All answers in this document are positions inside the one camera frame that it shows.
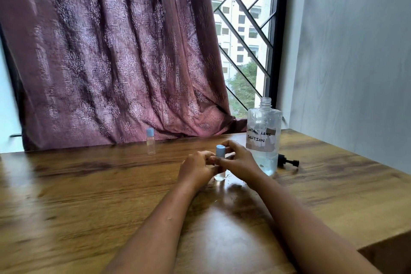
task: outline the large transparent bottle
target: large transparent bottle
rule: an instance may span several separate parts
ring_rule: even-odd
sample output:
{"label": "large transparent bottle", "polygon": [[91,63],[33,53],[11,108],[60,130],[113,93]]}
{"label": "large transparent bottle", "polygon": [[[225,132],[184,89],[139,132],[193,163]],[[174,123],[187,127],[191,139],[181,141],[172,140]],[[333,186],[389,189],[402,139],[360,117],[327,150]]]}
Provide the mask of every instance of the large transparent bottle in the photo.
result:
{"label": "large transparent bottle", "polygon": [[248,110],[246,147],[267,174],[277,170],[282,112],[271,108],[271,98],[261,98],[260,107]]}

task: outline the light blue bottle cap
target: light blue bottle cap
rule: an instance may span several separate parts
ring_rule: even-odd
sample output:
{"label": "light blue bottle cap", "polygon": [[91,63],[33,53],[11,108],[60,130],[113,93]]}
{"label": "light blue bottle cap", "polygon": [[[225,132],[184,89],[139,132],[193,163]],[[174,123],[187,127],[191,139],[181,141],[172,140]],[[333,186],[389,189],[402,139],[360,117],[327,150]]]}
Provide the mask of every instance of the light blue bottle cap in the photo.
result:
{"label": "light blue bottle cap", "polygon": [[215,147],[215,155],[217,157],[225,157],[226,156],[226,147],[224,145],[218,144]]}
{"label": "light blue bottle cap", "polygon": [[147,137],[154,137],[154,129],[147,128]]}

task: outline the table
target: table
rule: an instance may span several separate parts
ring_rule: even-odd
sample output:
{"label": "table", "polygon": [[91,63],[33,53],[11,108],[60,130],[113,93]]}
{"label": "table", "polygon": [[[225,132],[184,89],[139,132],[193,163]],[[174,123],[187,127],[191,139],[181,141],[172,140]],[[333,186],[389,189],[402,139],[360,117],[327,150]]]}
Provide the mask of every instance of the table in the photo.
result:
{"label": "table", "polygon": [[[176,182],[181,161],[225,139],[244,144],[245,134],[158,141],[153,156],[145,143],[3,154],[0,271],[98,273]],[[292,130],[280,152],[301,168],[279,169],[276,180],[384,271],[404,268],[410,176]],[[393,265],[394,257],[402,260]],[[260,198],[228,174],[193,200],[175,272],[295,269]]]}

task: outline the green tree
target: green tree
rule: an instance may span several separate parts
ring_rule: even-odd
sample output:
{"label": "green tree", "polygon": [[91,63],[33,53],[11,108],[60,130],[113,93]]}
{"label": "green tree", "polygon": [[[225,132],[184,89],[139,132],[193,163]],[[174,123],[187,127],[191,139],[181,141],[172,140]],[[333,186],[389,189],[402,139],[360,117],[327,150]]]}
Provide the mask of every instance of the green tree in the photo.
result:
{"label": "green tree", "polygon": [[[254,61],[251,61],[239,66],[239,69],[241,69],[247,79],[255,86],[257,79],[257,64]],[[255,91],[247,83],[243,75],[237,72],[233,78],[229,79],[229,88],[248,109],[254,108]],[[232,115],[237,118],[247,118],[247,111],[230,92],[229,102]]]}

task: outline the purple curtain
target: purple curtain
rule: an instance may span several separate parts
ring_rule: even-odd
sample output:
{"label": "purple curtain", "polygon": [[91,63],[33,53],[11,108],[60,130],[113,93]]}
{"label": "purple curtain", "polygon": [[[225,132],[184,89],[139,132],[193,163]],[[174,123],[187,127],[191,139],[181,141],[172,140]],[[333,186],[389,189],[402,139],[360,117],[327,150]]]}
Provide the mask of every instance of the purple curtain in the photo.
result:
{"label": "purple curtain", "polygon": [[39,149],[209,136],[230,115],[211,0],[0,0]]}

